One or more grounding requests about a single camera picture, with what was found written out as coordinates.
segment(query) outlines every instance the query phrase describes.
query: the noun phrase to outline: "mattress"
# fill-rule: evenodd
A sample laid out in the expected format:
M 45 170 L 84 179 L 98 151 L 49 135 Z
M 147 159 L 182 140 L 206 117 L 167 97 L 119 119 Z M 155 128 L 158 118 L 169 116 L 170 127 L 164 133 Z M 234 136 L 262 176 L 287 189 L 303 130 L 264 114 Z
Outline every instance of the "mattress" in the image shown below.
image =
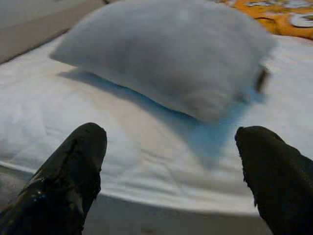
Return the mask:
M 0 66 L 0 165 L 31 176 L 70 132 L 95 122 L 108 133 L 100 197 L 257 216 L 234 142 L 238 125 L 267 127 L 313 158 L 313 46 L 274 37 L 278 46 L 265 62 L 271 74 L 265 95 L 249 104 L 235 102 L 219 125 L 203 125 L 49 59 L 59 37 Z

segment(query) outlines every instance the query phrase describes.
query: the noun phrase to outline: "wall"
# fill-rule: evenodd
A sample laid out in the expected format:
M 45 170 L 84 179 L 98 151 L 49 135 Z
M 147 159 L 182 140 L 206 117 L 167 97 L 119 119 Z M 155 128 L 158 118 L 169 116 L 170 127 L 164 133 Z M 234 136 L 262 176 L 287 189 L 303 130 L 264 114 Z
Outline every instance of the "wall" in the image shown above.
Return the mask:
M 0 0 L 0 29 L 31 21 L 87 0 Z

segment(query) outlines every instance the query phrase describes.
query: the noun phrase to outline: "orange patterned blanket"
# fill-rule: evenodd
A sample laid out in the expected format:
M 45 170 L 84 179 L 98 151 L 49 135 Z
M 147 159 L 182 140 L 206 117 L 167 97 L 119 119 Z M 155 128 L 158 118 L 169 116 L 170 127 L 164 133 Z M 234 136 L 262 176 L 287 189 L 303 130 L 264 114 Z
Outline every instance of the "orange patterned blanket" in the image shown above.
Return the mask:
M 222 0 L 269 32 L 313 40 L 313 0 Z

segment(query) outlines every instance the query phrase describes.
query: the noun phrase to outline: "fabric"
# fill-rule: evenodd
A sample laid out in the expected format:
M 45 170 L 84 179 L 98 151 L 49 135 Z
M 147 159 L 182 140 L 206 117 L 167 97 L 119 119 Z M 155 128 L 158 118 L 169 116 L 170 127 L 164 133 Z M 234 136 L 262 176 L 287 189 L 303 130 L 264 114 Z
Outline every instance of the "fabric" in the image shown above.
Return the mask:
M 82 235 L 100 192 L 107 134 L 95 123 L 77 127 L 3 211 L 0 231 L 15 235 Z
M 277 35 L 313 40 L 313 0 L 223 0 Z
M 0 66 L 2 166 L 35 173 L 77 126 L 94 122 L 108 134 L 100 194 L 191 212 L 258 215 L 234 142 L 238 125 L 264 126 L 304 156 L 313 152 L 309 40 L 275 36 L 264 95 L 249 105 L 235 102 L 220 125 L 204 125 L 49 59 L 62 39 Z M 101 222 L 101 214 L 94 218 Z
M 211 123 L 248 93 L 273 44 L 257 23 L 222 4 L 131 0 L 84 18 L 51 58 Z
M 244 181 L 273 234 L 312 234 L 313 161 L 262 126 L 240 127 L 235 140 Z

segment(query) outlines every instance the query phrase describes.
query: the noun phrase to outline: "white pillow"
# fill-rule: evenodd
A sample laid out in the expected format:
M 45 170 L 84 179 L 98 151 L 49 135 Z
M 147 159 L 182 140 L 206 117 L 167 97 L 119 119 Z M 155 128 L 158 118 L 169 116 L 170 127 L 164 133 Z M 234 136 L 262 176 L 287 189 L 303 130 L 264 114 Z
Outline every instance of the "white pillow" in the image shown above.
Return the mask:
M 223 4 L 132 0 L 85 17 L 50 57 L 211 122 L 253 84 L 273 43 Z

